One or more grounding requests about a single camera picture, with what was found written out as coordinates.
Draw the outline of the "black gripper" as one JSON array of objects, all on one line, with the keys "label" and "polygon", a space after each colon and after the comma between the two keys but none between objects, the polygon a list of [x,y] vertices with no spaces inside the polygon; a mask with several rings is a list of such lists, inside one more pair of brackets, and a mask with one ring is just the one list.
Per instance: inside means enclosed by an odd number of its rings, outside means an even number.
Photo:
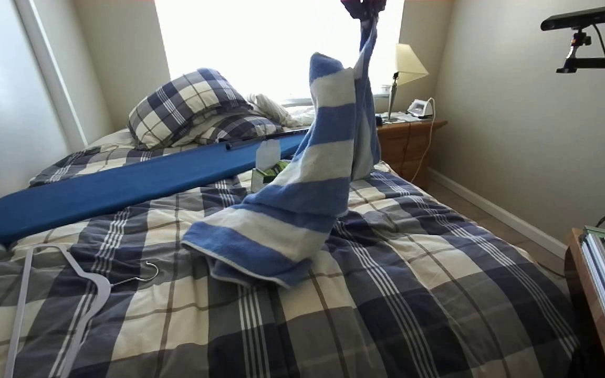
[{"label": "black gripper", "polygon": [[353,19],[377,19],[387,8],[387,0],[341,0],[341,2]]}]

